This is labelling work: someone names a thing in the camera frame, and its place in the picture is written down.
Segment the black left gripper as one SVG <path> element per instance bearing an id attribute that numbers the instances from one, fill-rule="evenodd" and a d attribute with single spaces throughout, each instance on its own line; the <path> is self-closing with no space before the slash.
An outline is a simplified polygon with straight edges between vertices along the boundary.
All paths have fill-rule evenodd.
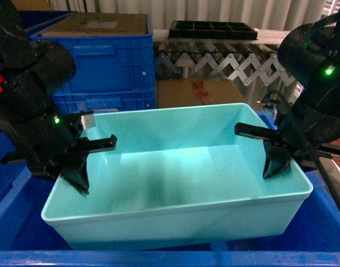
<path id="1" fill-rule="evenodd" d="M 1 118 L 0 128 L 15 148 L 3 156 L 1 164 L 26 163 L 33 176 L 46 180 L 62 176 L 78 192 L 88 195 L 87 157 L 115 150 L 117 137 L 82 137 L 81 113 L 51 111 L 22 121 Z"/>

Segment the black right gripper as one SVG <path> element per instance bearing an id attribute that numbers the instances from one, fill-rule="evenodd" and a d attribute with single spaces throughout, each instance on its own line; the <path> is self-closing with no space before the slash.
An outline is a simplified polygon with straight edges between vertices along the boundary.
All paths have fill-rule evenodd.
<path id="1" fill-rule="evenodd" d="M 274 124 L 277 126 L 276 130 L 242 122 L 234 126 L 236 135 L 264 141 L 264 180 L 283 172 L 291 159 L 303 170 L 323 170 L 324 167 L 318 163 L 320 157 L 340 160 L 340 145 L 324 144 L 308 151 L 307 145 L 300 139 L 302 135 L 297 132 L 298 128 L 292 125 L 287 113 L 277 115 Z"/>

